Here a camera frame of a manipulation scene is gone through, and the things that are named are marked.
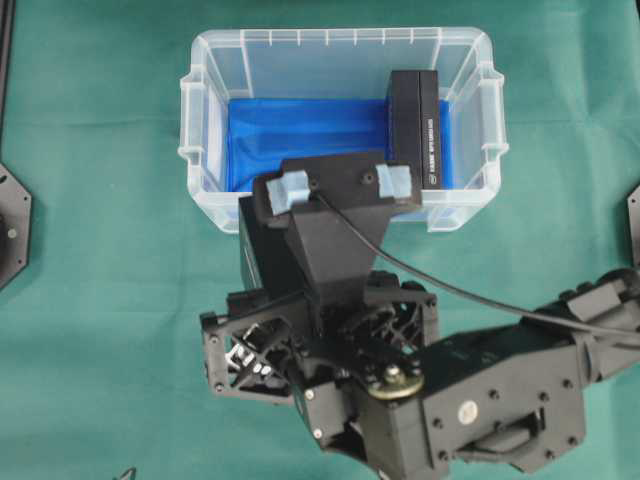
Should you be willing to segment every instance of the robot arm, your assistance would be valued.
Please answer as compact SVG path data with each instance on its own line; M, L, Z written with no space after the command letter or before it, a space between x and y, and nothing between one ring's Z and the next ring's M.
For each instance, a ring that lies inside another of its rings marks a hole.
M640 278L614 271L532 313L575 328L525 316L440 339L436 296L371 272L374 253L313 199L380 244L392 215L420 205L383 163L289 160L256 180L241 200L250 290L201 317L209 384L294 404L320 448L383 479L439 479L454 459L534 472L582 442L583 389L640 360Z

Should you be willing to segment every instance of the black box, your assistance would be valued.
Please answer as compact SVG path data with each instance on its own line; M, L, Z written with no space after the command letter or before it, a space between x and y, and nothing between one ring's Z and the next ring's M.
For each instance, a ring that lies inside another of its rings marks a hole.
M394 70L388 102L388 163L409 165L424 190L442 188L438 72Z

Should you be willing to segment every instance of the green fabric surface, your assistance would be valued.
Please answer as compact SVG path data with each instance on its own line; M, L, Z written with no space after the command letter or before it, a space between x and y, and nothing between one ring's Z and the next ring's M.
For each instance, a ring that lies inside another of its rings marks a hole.
M198 314L242 289L238 238L186 189L179 78L211 28L475 26L494 45L502 190L461 230L385 247L536 307L628 264L640 182L633 0L18 0L2 161L34 196L29 267L0 292L0 478L373 479L294 409L215 399ZM445 334L512 317L440 297ZM536 479L640 477L640 369L588 390L585 444ZM453 478L515 479L454 464Z

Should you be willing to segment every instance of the transparent plastic container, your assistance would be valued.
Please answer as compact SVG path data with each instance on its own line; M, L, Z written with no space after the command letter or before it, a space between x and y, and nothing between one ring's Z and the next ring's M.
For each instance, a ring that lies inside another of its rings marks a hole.
M395 69L436 69L449 102L453 189L423 190L423 208L397 217L429 231L464 225L500 189L505 136L502 85L491 40L475 28L211 30L193 42L180 81L178 153L195 202L224 232L238 231L226 192L228 102L233 98L384 98Z

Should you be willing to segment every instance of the black metal bracket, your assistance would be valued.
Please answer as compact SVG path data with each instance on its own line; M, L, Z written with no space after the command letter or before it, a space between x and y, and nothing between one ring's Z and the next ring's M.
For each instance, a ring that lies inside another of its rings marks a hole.
M29 260L31 194L0 164L0 288Z
M629 210L629 233L631 235L631 258L633 266L640 267L640 185L627 197Z

